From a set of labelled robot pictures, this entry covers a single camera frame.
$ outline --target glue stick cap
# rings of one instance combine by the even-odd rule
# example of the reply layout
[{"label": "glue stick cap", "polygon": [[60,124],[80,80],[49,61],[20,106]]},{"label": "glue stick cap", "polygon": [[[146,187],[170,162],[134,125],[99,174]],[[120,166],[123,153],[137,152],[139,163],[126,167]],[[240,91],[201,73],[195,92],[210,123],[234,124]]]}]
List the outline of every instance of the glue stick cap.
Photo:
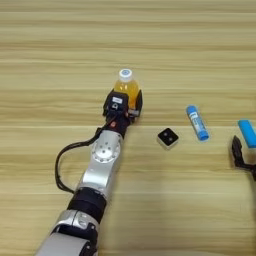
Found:
[{"label": "glue stick cap", "polygon": [[130,69],[121,69],[119,79],[124,83],[130,82],[132,80],[132,71]]},{"label": "glue stick cap", "polygon": [[190,114],[192,114],[192,113],[194,113],[194,112],[197,112],[196,106],[194,106],[194,105],[189,105],[189,106],[187,107],[187,113],[188,113],[188,115],[190,115]]},{"label": "glue stick cap", "polygon": [[256,134],[250,120],[240,120],[238,122],[238,125],[244,136],[248,148],[256,148]]},{"label": "glue stick cap", "polygon": [[197,136],[198,136],[198,139],[201,141],[205,141],[209,139],[209,133],[206,130],[200,131]]}]

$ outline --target blue object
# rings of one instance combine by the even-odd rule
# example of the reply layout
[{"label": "blue object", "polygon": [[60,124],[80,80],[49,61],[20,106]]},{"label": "blue object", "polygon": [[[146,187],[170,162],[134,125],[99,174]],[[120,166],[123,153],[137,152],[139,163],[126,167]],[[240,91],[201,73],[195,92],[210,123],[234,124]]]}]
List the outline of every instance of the blue object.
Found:
[{"label": "blue object", "polygon": [[195,129],[196,135],[199,140],[204,141],[209,139],[208,131],[206,130],[203,120],[199,115],[196,106],[190,105],[187,107],[187,114],[191,120],[191,123]]},{"label": "blue object", "polygon": [[240,130],[244,136],[248,148],[256,148],[256,134],[249,120],[238,121]]}]

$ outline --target white bottle cap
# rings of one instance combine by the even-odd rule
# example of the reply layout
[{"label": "white bottle cap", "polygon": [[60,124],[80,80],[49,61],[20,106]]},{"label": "white bottle cap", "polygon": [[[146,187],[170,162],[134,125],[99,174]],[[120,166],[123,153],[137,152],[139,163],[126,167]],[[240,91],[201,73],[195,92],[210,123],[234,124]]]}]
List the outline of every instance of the white bottle cap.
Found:
[{"label": "white bottle cap", "polygon": [[119,79],[124,83],[130,82],[132,80],[132,71],[130,69],[120,70]]}]

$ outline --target plastic bottle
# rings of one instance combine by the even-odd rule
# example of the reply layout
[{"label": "plastic bottle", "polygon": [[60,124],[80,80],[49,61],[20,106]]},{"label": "plastic bottle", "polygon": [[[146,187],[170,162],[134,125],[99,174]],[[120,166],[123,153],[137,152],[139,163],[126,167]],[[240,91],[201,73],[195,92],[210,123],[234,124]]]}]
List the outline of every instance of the plastic bottle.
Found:
[{"label": "plastic bottle", "polygon": [[129,96],[129,108],[136,109],[136,99],[139,93],[139,86],[133,79],[132,71],[130,69],[120,70],[119,79],[115,84],[114,91],[126,93]]}]

